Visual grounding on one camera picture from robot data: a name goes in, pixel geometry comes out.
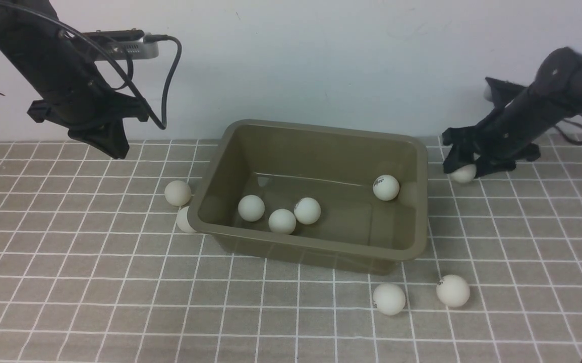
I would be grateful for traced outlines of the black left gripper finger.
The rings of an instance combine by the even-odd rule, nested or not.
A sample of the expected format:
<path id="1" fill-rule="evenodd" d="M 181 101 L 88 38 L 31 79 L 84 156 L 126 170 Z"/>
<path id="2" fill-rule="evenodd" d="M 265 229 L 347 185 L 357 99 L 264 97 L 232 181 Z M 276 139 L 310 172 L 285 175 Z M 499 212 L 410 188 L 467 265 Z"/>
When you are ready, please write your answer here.
<path id="1" fill-rule="evenodd" d="M 123 121 L 112 121 L 86 130 L 69 130 L 68 136 L 95 147 L 112 159 L 125 159 L 130 148 Z"/>

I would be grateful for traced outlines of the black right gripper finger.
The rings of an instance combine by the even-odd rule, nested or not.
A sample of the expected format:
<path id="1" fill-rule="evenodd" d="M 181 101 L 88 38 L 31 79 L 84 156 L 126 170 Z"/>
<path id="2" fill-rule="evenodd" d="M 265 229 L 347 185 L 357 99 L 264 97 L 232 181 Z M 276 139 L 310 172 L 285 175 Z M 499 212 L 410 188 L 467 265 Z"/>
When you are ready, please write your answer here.
<path id="1" fill-rule="evenodd" d="M 467 165 L 475 165 L 473 148 L 461 143 L 453 143 L 448 155 L 443 161 L 443 172 L 445 174 L 452 174 Z"/>

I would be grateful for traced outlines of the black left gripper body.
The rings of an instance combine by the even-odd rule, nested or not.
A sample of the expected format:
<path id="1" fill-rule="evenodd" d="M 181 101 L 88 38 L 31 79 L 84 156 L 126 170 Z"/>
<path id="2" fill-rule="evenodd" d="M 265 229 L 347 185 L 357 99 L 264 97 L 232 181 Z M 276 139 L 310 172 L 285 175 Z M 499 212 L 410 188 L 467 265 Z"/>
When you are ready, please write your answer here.
<path id="1" fill-rule="evenodd" d="M 27 115 L 36 123 L 49 121 L 66 127 L 70 133 L 107 137 L 125 134 L 125 118 L 137 118 L 140 122 L 149 118 L 139 99 L 122 93 L 104 93 L 94 97 L 73 96 L 54 104 L 35 100 L 28 108 Z"/>

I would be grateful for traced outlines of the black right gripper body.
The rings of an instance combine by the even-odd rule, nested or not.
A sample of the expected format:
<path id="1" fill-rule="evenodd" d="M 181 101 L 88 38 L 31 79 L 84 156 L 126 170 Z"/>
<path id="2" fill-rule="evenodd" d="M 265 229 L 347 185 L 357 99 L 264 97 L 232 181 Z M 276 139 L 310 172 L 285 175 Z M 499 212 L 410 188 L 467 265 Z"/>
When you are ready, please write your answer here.
<path id="1" fill-rule="evenodd" d="M 476 127 L 450 127 L 442 134 L 442 143 L 449 147 L 461 143 L 473 148 L 476 178 L 513 171 L 517 161 L 533 162 L 541 157 L 540 147 L 535 143 L 521 142 L 503 134 L 491 136 Z"/>

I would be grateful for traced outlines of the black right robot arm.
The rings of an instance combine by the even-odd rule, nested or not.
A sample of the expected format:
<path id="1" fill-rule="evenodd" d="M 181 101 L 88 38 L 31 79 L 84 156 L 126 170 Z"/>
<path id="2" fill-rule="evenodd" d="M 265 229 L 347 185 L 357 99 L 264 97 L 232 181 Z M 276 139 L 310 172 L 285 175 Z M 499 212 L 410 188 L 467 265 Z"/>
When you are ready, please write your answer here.
<path id="1" fill-rule="evenodd" d="M 493 109 L 470 127 L 450 127 L 443 172 L 459 183 L 515 170 L 518 161 L 540 158 L 535 140 L 561 121 L 582 116 L 582 54 L 570 47 L 552 51 L 528 86 L 486 78 Z"/>

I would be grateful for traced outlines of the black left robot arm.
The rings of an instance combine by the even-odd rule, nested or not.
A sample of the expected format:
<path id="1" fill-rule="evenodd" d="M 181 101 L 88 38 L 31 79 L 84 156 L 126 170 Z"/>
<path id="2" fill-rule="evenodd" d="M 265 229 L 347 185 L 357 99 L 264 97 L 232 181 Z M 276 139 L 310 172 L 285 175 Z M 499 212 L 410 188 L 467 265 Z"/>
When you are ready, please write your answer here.
<path id="1" fill-rule="evenodd" d="M 48 1 L 0 6 L 0 51 L 40 95 L 27 113 L 37 123 L 65 127 L 72 140 L 124 159 L 129 150 L 124 119 L 145 122 L 148 113 L 138 97 L 112 89 L 57 21 Z"/>

